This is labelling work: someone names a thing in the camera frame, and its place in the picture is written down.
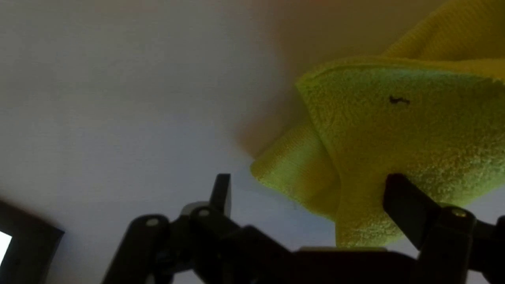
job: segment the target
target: yellow towel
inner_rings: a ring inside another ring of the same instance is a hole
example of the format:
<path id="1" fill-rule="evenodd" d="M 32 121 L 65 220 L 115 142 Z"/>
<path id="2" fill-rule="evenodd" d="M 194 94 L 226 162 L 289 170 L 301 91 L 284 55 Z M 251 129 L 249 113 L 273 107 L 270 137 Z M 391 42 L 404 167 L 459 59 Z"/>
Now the yellow towel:
<path id="1" fill-rule="evenodd" d="M 505 183 L 505 0 L 453 0 L 382 56 L 297 83 L 308 116 L 253 164 L 257 179 L 336 222 L 338 246 L 401 235 L 388 173 L 466 205 Z"/>

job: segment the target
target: towel fold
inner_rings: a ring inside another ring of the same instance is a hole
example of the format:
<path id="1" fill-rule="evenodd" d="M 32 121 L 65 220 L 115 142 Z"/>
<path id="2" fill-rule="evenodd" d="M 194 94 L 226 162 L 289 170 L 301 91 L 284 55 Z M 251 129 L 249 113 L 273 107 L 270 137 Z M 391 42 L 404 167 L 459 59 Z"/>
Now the towel fold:
<path id="1" fill-rule="evenodd" d="M 257 179 L 336 222 L 336 242 L 401 236 L 388 173 L 467 205 L 505 183 L 505 0 L 453 0 L 382 56 L 305 74 L 306 118 L 253 164 Z"/>

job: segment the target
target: dark spot on towel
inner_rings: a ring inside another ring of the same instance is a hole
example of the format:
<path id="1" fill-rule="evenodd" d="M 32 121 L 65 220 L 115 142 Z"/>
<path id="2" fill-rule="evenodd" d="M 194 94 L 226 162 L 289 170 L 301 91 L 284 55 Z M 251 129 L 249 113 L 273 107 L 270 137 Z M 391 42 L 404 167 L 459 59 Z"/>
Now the dark spot on towel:
<path id="1" fill-rule="evenodd" d="M 409 99 L 406 99 L 406 97 L 401 97 L 401 96 L 390 96 L 390 102 L 391 104 L 410 104 L 410 100 Z"/>

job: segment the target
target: microfiber cloth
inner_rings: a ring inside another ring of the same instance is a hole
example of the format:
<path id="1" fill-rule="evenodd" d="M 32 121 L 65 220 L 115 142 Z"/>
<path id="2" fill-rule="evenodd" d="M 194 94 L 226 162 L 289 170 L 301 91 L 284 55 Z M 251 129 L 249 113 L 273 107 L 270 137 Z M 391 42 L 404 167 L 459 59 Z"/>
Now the microfiber cloth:
<path id="1" fill-rule="evenodd" d="M 401 236 L 382 208 L 404 173 L 440 203 L 505 183 L 505 0 L 453 0 L 380 56 L 327 63 L 297 88 L 308 115 L 251 165 L 336 222 L 339 247 Z"/>

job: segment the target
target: black object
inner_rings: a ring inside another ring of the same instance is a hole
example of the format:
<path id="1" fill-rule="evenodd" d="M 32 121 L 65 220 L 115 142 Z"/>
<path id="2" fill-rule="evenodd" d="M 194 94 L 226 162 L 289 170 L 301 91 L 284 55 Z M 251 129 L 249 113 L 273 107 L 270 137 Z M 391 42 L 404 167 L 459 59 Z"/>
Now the black object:
<path id="1" fill-rule="evenodd" d="M 208 284 L 461 284 L 469 268 L 503 282 L 505 219 L 494 227 L 458 206 L 442 208 L 402 175 L 387 179 L 383 206 L 418 260 L 390 250 L 287 250 L 251 225 L 227 217 L 229 181 L 218 175 L 210 201 L 185 206 L 170 222 L 161 214 L 131 222 L 104 284 L 169 284 L 194 269 Z"/>
<path id="2" fill-rule="evenodd" d="M 0 201 L 0 230 L 13 236 L 0 284 L 44 282 L 63 231 L 6 201 Z"/>

